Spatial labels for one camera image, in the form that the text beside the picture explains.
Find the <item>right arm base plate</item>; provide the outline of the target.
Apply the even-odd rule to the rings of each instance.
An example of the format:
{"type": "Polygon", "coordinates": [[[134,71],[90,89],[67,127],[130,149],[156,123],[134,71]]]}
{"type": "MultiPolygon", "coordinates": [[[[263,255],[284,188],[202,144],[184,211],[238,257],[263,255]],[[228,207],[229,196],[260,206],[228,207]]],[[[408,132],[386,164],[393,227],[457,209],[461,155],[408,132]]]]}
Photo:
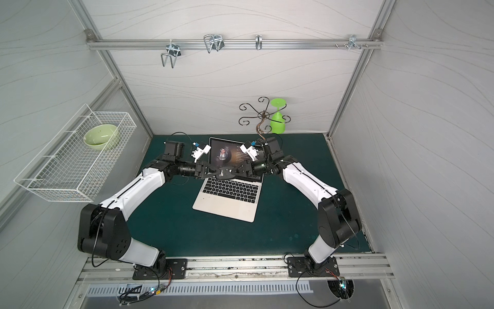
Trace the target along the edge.
{"type": "Polygon", "coordinates": [[[315,263],[308,257],[287,257],[288,275],[291,278],[334,278],[340,276],[335,257],[329,257],[323,263],[315,263]]]}

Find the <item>silver laptop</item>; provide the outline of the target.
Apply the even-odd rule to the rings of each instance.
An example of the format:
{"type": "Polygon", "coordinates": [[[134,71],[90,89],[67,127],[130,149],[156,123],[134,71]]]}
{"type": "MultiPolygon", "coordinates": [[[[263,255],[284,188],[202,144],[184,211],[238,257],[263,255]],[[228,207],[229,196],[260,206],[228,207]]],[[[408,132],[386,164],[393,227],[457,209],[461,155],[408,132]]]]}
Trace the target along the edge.
{"type": "MultiPolygon", "coordinates": [[[[250,156],[243,153],[244,144],[216,137],[209,139],[209,163],[214,167],[238,167],[250,156]]],[[[259,202],[262,176],[240,176],[231,180],[215,177],[203,182],[192,208],[196,211],[254,222],[259,202]]]]}

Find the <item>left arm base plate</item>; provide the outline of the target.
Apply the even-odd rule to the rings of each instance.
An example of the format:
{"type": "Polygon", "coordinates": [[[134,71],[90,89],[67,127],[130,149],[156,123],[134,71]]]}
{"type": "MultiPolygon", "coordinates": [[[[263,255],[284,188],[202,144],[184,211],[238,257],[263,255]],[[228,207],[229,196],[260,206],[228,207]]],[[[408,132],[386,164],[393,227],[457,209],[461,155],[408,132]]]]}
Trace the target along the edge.
{"type": "Polygon", "coordinates": [[[158,259],[152,267],[141,265],[135,266],[133,280],[152,280],[152,279],[167,279],[171,276],[172,279],[184,279],[187,271],[188,259],[186,258],[163,258],[158,259]]]}

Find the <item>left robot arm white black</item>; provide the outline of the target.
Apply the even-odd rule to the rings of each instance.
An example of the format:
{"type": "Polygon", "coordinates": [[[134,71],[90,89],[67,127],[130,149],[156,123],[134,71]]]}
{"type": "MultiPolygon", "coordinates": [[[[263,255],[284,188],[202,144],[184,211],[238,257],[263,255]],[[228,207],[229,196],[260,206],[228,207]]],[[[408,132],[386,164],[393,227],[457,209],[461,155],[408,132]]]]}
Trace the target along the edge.
{"type": "Polygon", "coordinates": [[[164,153],[118,193],[99,203],[88,204],[81,211],[77,248],[79,251],[107,260],[131,263],[158,272],[167,268],[165,253],[131,236],[127,221],[155,190],[176,175],[205,179],[215,176],[221,180],[233,179],[232,167],[214,167],[202,161],[209,146],[196,144],[193,161],[182,161],[184,144],[167,142],[164,153]]]}

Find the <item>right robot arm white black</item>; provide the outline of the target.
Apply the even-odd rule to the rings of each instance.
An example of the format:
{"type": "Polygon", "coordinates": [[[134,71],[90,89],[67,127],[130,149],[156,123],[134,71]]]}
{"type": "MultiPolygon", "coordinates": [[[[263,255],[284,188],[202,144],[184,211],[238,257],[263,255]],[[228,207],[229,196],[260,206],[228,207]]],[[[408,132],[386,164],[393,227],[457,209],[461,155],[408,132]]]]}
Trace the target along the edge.
{"type": "Polygon", "coordinates": [[[355,198],[347,189],[335,189],[312,175],[297,159],[285,155],[276,138],[256,143],[246,142],[241,152],[249,159],[219,168],[216,178],[230,180],[273,174],[298,189],[317,209],[318,237],[304,253],[307,269],[315,270],[327,264],[341,245],[362,229],[355,198]]]}

